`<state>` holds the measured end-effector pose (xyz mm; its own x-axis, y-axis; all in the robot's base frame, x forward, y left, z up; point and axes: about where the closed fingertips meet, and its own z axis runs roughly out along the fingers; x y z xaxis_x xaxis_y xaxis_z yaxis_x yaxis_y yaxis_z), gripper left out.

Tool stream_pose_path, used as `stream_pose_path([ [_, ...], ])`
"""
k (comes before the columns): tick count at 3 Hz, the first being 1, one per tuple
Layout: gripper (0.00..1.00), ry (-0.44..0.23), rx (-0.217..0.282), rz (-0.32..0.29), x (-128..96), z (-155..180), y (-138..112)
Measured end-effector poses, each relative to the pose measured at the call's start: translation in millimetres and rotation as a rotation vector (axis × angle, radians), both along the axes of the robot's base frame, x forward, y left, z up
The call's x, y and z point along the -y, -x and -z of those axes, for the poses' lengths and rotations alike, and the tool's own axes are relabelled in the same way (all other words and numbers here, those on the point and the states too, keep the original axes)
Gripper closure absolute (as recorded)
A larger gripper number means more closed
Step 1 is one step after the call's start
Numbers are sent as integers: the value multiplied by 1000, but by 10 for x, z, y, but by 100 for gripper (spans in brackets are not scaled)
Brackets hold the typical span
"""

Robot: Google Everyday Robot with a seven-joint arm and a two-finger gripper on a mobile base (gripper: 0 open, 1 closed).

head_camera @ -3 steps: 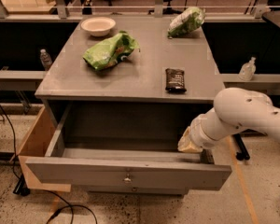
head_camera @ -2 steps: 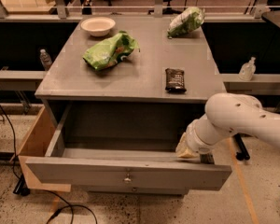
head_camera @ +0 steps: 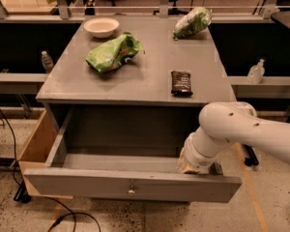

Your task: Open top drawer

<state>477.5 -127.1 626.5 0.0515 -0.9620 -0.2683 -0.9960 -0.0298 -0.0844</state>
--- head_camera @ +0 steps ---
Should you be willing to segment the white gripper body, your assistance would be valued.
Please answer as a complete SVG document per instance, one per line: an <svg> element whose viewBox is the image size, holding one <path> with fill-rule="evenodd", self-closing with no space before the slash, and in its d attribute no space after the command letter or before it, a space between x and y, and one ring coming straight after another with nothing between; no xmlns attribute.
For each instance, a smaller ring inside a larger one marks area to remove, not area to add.
<svg viewBox="0 0 290 232"><path fill-rule="evenodd" d="M197 174L207 175L211 166L216 163L217 154L223 149L223 143L203 132L193 132L185 140L184 148L183 161L188 161L196 167Z"/></svg>

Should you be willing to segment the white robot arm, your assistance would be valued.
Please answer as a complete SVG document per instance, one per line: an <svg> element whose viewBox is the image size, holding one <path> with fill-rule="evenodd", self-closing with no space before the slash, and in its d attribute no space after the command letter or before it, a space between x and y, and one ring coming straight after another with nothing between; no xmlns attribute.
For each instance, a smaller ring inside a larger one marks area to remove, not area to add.
<svg viewBox="0 0 290 232"><path fill-rule="evenodd" d="M198 121L198 129L185 140L178 159L180 173L208 174L216 155L235 142L290 164L290 123L258 118L249 103L208 103Z"/></svg>

